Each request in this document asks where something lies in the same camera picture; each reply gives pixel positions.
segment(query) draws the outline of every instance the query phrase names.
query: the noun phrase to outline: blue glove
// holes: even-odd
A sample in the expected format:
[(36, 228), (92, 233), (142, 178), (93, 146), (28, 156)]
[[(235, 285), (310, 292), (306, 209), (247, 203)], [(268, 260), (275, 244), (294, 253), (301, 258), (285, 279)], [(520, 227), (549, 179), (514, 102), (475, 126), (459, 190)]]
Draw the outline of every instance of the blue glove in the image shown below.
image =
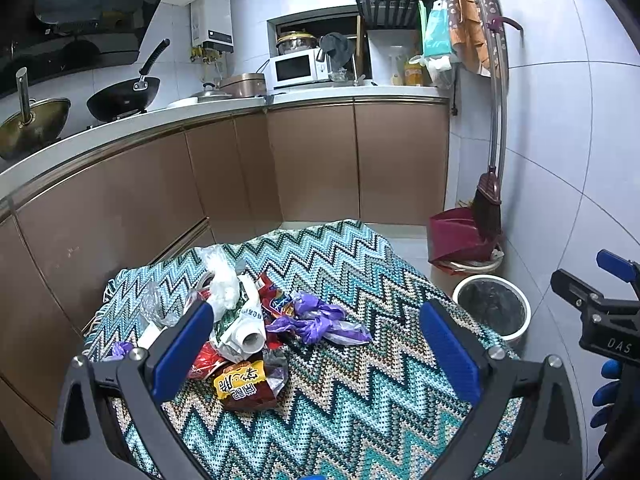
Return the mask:
[[(622, 374), (622, 364), (614, 359), (609, 359), (602, 365), (602, 376), (605, 379), (619, 379)], [(592, 404), (596, 407), (604, 406), (591, 419), (591, 427), (599, 428), (608, 423), (613, 411), (613, 403), (616, 402), (620, 381), (613, 381), (601, 387), (593, 396)]]

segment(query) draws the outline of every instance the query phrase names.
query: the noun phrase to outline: black frying pan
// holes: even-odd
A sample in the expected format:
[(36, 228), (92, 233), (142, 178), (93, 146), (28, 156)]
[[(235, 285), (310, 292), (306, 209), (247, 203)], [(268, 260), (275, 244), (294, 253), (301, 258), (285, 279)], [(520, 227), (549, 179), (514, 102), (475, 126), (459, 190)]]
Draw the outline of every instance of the black frying pan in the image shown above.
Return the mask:
[(160, 42), (140, 69), (140, 78), (107, 86), (92, 95), (86, 102), (91, 115), (99, 121), (109, 122), (122, 115), (145, 111), (156, 98), (160, 88), (160, 80), (157, 77), (146, 76), (156, 59), (170, 44), (169, 39)]

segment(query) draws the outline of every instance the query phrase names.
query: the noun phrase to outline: pot lid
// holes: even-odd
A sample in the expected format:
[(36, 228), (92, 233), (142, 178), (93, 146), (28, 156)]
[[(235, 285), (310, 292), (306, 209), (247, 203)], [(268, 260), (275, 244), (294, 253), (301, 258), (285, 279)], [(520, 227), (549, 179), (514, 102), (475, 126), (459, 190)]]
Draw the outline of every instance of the pot lid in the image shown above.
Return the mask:
[(213, 83), (204, 83), (204, 85), (202, 85), (202, 87), (204, 88), (204, 90), (202, 90), (200, 92), (196, 92), (191, 97), (197, 97), (199, 99), (207, 98), (207, 97), (209, 97), (209, 98), (211, 98), (211, 97), (220, 97), (220, 98), (232, 97), (231, 94), (228, 94), (228, 93), (223, 92), (222, 90), (216, 88), (216, 86)]
[(307, 38), (311, 40), (318, 39), (313, 34), (309, 34), (308, 32), (288, 32), (285, 36), (278, 38), (278, 43), (276, 44), (276, 46), (283, 43), (284, 41), (300, 40), (303, 38)]
[(251, 80), (265, 81), (264, 74), (251, 73), (251, 74), (235, 75), (233, 77), (229, 77), (223, 80), (220, 83), (220, 88), (224, 88), (225, 86), (233, 85), (234, 83), (239, 83), (241, 81), (251, 81)]

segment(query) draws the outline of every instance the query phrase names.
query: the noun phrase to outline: wok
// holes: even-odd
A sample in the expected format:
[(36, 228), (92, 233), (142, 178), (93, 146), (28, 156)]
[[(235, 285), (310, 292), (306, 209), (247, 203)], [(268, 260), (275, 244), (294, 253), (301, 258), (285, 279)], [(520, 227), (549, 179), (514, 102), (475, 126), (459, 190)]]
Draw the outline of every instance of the wok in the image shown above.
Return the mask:
[(66, 98), (30, 100), (26, 68), (18, 70), (15, 79), (20, 111), (0, 126), (0, 156), (5, 160), (31, 155), (55, 142), (71, 108)]
[(158, 94), (160, 80), (146, 77), (160, 54), (171, 44), (169, 39), (162, 40), (140, 69), (140, 78), (129, 79), (107, 86), (94, 94), (86, 102), (87, 108), (99, 121), (108, 123), (117, 118), (137, 112), (145, 112)]

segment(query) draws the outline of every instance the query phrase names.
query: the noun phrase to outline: broom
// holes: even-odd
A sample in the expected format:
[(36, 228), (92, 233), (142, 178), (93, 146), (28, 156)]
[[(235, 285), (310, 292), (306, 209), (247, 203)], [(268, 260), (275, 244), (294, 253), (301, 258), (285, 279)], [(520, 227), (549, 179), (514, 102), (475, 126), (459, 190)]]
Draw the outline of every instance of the broom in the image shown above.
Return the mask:
[(506, 131), (506, 109), (504, 105), (504, 92), (506, 92), (506, 79), (500, 73), (500, 83), (498, 86), (498, 66), (496, 66), (494, 52), (498, 53), (498, 63), (500, 69), (504, 66), (504, 53), (502, 52), (502, 41), (498, 32), (489, 26), (490, 17), (484, 5), (484, 0), (476, 0), (480, 9), (480, 19), (482, 30), (486, 38), (489, 52), (489, 68), (491, 72), (491, 140), (489, 147), (489, 165), (487, 172), (480, 176), (476, 196), (471, 206), (472, 215), (479, 235), (485, 240), (493, 240), (502, 233), (502, 223), (500, 218), (500, 180), (496, 175), (495, 160), (498, 151), (498, 102), (500, 102), (500, 132), (502, 134), (502, 146), (500, 153), (500, 176), (504, 167), (504, 133)]

